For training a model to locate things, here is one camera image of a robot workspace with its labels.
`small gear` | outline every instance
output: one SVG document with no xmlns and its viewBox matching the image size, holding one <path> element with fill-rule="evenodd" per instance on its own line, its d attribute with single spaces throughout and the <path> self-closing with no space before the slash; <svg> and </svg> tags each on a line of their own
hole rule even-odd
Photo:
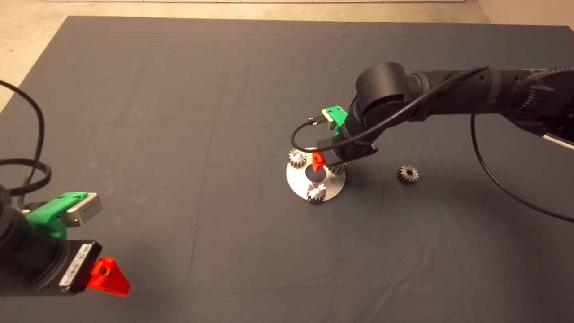
<svg viewBox="0 0 574 323">
<path fill-rule="evenodd" d="M 331 173 L 333 173 L 333 174 L 338 174 L 338 173 L 344 171 L 344 170 L 347 168 L 347 166 L 349 166 L 349 162 L 348 162 L 348 161 L 345 162 L 345 163 L 343 163 L 343 164 L 338 164 L 338 165 L 335 165 L 335 166 L 331 166 L 331 167 L 329 167 L 329 170 L 330 170 Z"/>
<path fill-rule="evenodd" d="M 418 169 L 411 165 L 403 165 L 397 171 L 397 178 L 403 184 L 414 184 L 418 181 Z"/>
<path fill-rule="evenodd" d="M 327 188 L 325 184 L 312 183 L 307 189 L 307 200 L 314 204 L 321 203 L 326 195 Z"/>
<path fill-rule="evenodd" d="M 307 162 L 307 154 L 296 149 L 289 151 L 289 164 L 294 168 L 301 168 Z"/>
</svg>

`black cable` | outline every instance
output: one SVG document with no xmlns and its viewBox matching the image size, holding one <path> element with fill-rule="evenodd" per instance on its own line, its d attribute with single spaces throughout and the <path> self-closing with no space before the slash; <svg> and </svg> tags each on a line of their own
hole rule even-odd
<svg viewBox="0 0 574 323">
<path fill-rule="evenodd" d="M 26 158 L 0 159 L 0 166 L 5 165 L 29 166 L 34 169 L 37 168 L 45 174 L 44 178 L 38 180 L 37 182 L 28 183 L 26 185 L 15 187 L 13 189 L 8 189 L 10 195 L 12 195 L 13 197 L 23 196 L 27 193 L 37 191 L 42 187 L 46 186 L 50 182 L 50 179 L 52 178 L 52 169 L 50 168 L 50 166 L 34 159 L 26 159 Z"/>
<path fill-rule="evenodd" d="M 462 71 L 458 74 L 456 74 L 455 76 L 443 81 L 442 83 L 440 83 L 439 85 L 437 85 L 436 87 L 434 87 L 432 90 L 428 91 L 427 93 L 419 96 L 418 98 L 416 98 L 415 100 L 413 100 L 413 102 L 407 104 L 406 106 L 404 106 L 401 110 L 395 112 L 392 116 L 388 117 L 387 119 L 379 122 L 378 124 L 376 124 L 375 126 L 373 126 L 372 128 L 354 136 L 351 137 L 349 139 L 345 139 L 343 141 L 340 141 L 336 144 L 332 144 L 332 145 L 328 145 L 325 147 L 321 147 L 321 148 L 315 148 L 315 149 L 306 149 L 303 148 L 301 146 L 299 146 L 296 142 L 295 142 L 295 136 L 297 135 L 297 132 L 299 132 L 299 130 L 301 130 L 302 128 L 304 128 L 305 126 L 308 125 L 312 125 L 315 123 L 315 121 L 313 120 L 313 118 L 309 119 L 307 122 L 305 122 L 304 124 L 299 125 L 297 128 L 295 128 L 295 130 L 293 131 L 293 133 L 291 134 L 291 145 L 293 147 L 295 147 L 296 149 L 303 151 L 303 152 L 323 152 L 323 151 L 328 151 L 331 149 L 335 149 L 335 148 L 339 148 L 342 146 L 346 146 L 348 144 L 354 143 L 355 141 L 358 141 L 362 138 L 365 138 L 383 128 L 385 128 L 389 123 L 393 122 L 393 120 L 395 120 L 397 117 L 399 117 L 400 115 L 402 115 L 404 112 L 414 108 L 415 106 L 417 106 L 421 101 L 429 98 L 431 95 L 437 93 L 438 91 L 443 90 L 445 87 L 451 85 L 454 82 L 457 82 L 458 80 L 462 80 L 464 78 L 467 78 L 475 73 L 478 73 L 480 71 L 483 71 L 485 69 L 487 69 L 488 66 L 481 66 L 481 67 L 474 67 L 471 68 L 469 70 L 466 71 Z"/>
<path fill-rule="evenodd" d="M 478 148 L 478 143 L 476 141 L 476 129 L 475 129 L 475 120 L 476 120 L 476 114 L 473 112 L 470 116 L 470 135 L 472 138 L 472 147 L 474 148 L 474 152 L 476 154 L 476 158 L 478 159 L 478 162 L 480 163 L 480 166 L 482 167 L 482 169 L 484 169 L 484 171 L 486 172 L 486 175 L 488 175 L 488 177 L 490 177 L 490 179 L 492 179 L 492 181 L 498 186 L 500 187 L 501 190 L 503 190 L 506 194 L 510 195 L 512 198 L 514 198 L 516 201 L 528 206 L 531 209 L 534 209 L 540 213 L 544 213 L 548 216 L 560 219 L 560 220 L 564 220 L 564 221 L 568 221 L 568 222 L 572 222 L 574 223 L 574 218 L 568 217 L 568 216 L 564 216 L 562 214 L 558 214 L 546 209 L 543 209 L 542 207 L 539 207 L 537 205 L 534 205 L 524 199 L 522 199 L 521 197 L 519 197 L 518 195 L 514 194 L 512 191 L 510 191 L 509 189 L 506 188 L 506 186 L 504 186 L 497 178 L 496 176 L 494 176 L 494 174 L 490 171 L 490 169 L 488 168 L 488 166 L 486 166 L 486 163 L 484 162 L 484 159 L 482 159 L 482 155 L 480 154 L 480 150 Z"/>
<path fill-rule="evenodd" d="M 36 150 L 34 151 L 34 157 L 33 159 L 39 163 L 40 160 L 40 154 L 42 154 L 42 146 L 44 145 L 44 115 L 42 114 L 42 110 L 40 110 L 40 106 L 34 101 L 34 99 L 32 99 L 30 97 L 30 95 L 28 95 L 26 92 L 24 92 L 23 90 L 19 89 L 16 86 L 13 86 L 12 84 L 2 81 L 0 80 L 0 86 L 3 86 L 7 89 L 10 89 L 12 91 L 14 91 L 16 94 L 18 94 L 20 97 L 22 97 L 24 100 L 26 100 L 31 106 L 32 109 L 34 109 L 34 112 L 36 112 L 36 117 L 38 119 L 38 136 L 36 139 Z M 36 170 L 36 166 L 31 166 L 30 171 L 28 172 L 28 175 L 26 176 L 26 178 L 24 179 L 24 182 L 22 184 L 22 187 L 26 187 L 27 185 L 30 184 L 30 182 L 32 181 L 32 177 L 34 176 L 34 171 Z M 24 195 L 26 193 L 21 194 L 18 197 L 18 207 L 20 207 L 21 209 L 25 209 L 26 208 L 26 204 L 24 203 Z"/>
</svg>

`spur gear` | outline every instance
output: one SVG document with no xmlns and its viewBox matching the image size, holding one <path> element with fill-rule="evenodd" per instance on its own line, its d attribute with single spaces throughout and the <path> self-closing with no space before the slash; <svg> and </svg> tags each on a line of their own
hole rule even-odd
<svg viewBox="0 0 574 323">
<path fill-rule="evenodd" d="M 312 183 L 307 189 L 307 200 L 311 203 L 321 203 L 327 195 L 325 184 Z"/>
<path fill-rule="evenodd" d="M 331 173 L 333 173 L 333 174 L 338 174 L 338 173 L 344 171 L 344 170 L 347 168 L 347 166 L 349 166 L 349 162 L 348 162 L 348 161 L 347 161 L 346 163 L 343 163 L 343 164 L 338 164 L 338 165 L 335 165 L 335 166 L 331 166 L 331 167 L 329 167 L 329 170 L 330 170 Z"/>
<path fill-rule="evenodd" d="M 403 184 L 414 184 L 418 181 L 418 169 L 411 165 L 403 165 L 397 171 L 397 178 Z"/>
<path fill-rule="evenodd" d="M 307 154 L 296 149 L 289 151 L 289 164 L 294 168 L 301 168 L 307 162 Z"/>
</svg>

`metal disc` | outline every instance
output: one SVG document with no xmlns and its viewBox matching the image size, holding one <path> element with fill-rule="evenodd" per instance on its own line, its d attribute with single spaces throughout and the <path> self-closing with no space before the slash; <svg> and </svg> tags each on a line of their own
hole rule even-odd
<svg viewBox="0 0 574 323">
<path fill-rule="evenodd" d="M 309 165 L 313 163 L 312 153 L 305 153 L 307 154 L 307 160 L 305 165 L 301 168 L 294 168 L 291 164 L 287 163 L 287 170 L 285 171 L 285 175 L 287 176 L 287 182 L 289 186 L 297 194 L 300 198 L 307 200 L 307 189 L 309 189 L 309 185 L 312 182 L 307 178 L 305 174 L 305 170 Z M 343 189 L 345 185 L 345 171 L 342 171 L 338 174 L 334 174 L 331 172 L 327 167 L 323 167 L 325 169 L 325 179 L 319 182 L 320 184 L 324 184 L 327 188 L 327 194 L 325 195 L 324 201 L 328 201 L 333 197 L 337 196 Z"/>
</svg>

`gray cloth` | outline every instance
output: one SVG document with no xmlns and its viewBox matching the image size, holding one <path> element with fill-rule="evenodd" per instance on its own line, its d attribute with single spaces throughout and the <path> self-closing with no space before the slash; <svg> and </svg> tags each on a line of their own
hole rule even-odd
<svg viewBox="0 0 574 323">
<path fill-rule="evenodd" d="M 0 299 L 2 322 L 565 322 L 574 317 L 574 225 L 527 209 L 475 160 L 468 116 L 386 131 L 335 199 L 313 206 L 285 180 L 289 135 L 346 106 L 356 77 L 414 70 L 573 65 L 559 26 L 70 17 L 22 84 L 42 106 L 42 160 L 64 191 L 104 210 L 95 239 L 127 298 Z M 498 116 L 478 117 L 492 171 L 574 216 L 574 154 Z M 329 132 L 305 130 L 314 145 Z M 14 98 L 3 157 L 30 157 L 36 120 Z M 421 172 L 410 187 L 395 172 Z M 20 168 L 0 170 L 18 185 Z"/>
</svg>

